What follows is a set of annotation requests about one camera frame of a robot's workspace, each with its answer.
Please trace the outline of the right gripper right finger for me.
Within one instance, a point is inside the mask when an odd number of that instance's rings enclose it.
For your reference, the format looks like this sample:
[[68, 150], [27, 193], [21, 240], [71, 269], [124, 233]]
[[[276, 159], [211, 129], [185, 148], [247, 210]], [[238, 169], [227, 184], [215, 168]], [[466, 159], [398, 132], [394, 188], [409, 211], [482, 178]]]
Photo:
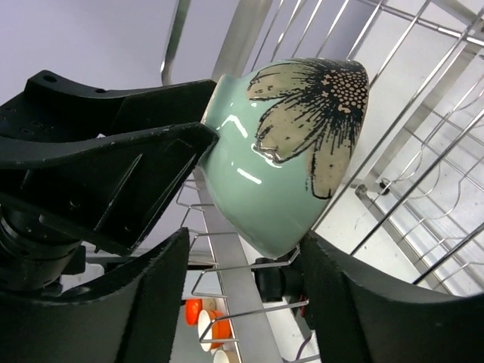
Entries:
[[323, 362], [481, 362], [483, 295], [394, 278], [310, 231], [303, 277]]

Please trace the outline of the orange white cup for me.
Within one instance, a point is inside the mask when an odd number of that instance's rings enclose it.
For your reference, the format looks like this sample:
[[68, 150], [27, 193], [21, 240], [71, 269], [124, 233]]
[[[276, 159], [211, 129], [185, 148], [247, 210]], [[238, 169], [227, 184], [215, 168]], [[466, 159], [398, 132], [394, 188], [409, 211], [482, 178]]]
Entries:
[[[202, 310], [198, 316], [197, 322], [197, 333], [198, 337], [201, 338], [204, 331], [209, 327], [212, 320], [218, 317], [224, 317], [224, 313], [217, 310]], [[205, 340], [221, 340], [221, 339], [231, 339], [231, 327], [228, 319], [215, 322], [207, 331], [203, 337]], [[225, 342], [217, 343], [200, 343], [200, 346], [204, 352], [208, 352], [213, 349], [218, 349]]]
[[188, 326], [194, 326], [197, 324], [199, 315], [202, 310], [202, 299], [187, 299], [185, 301], [185, 322]]

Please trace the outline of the stainless steel dish rack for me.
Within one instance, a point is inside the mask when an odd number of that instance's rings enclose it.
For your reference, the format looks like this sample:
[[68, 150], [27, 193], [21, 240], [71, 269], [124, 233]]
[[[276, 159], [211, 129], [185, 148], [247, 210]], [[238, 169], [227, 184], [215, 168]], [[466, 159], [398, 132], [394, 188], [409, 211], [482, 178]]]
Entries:
[[[188, 15], [227, 20], [209, 77], [242, 77], [275, 61], [357, 61], [368, 72], [362, 131], [337, 192], [307, 231], [401, 281], [483, 295], [483, 3], [481, 1], [177, 1], [163, 84]], [[276, 259], [252, 248], [218, 211], [201, 168], [183, 185], [197, 199], [192, 242], [211, 258], [192, 296], [224, 313], [200, 343], [239, 362], [323, 362], [299, 243]], [[205, 340], [228, 319], [232, 338]]]

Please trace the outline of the celadon green bowl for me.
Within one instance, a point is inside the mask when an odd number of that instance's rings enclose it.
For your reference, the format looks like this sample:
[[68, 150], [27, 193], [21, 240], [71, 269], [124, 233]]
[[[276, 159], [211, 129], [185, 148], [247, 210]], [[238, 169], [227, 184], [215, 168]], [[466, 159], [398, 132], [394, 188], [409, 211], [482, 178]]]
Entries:
[[365, 121], [369, 78], [354, 60], [279, 60], [222, 76], [203, 124], [201, 160], [218, 211], [258, 253], [289, 253], [341, 185]]

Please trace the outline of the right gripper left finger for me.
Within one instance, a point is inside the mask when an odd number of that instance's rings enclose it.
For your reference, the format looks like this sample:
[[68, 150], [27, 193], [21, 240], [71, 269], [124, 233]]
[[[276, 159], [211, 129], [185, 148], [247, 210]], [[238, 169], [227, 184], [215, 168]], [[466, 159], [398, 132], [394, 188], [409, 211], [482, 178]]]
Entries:
[[60, 296], [1, 291], [3, 362], [168, 362], [189, 232]]

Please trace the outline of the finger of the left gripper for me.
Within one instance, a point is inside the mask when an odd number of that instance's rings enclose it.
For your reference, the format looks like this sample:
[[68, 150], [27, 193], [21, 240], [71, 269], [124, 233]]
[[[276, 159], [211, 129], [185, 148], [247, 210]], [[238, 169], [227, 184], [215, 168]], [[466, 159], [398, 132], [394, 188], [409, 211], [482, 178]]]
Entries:
[[155, 88], [105, 90], [44, 70], [23, 95], [39, 107], [49, 135], [97, 136], [198, 123], [215, 90], [209, 79]]

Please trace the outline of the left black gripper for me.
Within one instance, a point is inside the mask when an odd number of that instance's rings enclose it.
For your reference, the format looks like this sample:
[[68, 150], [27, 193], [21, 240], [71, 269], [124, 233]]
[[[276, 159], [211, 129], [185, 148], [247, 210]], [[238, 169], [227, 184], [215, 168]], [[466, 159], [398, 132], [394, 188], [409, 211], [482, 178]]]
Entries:
[[102, 138], [123, 101], [20, 94], [2, 105], [2, 288], [50, 284], [82, 241], [132, 253], [217, 141], [200, 123]]

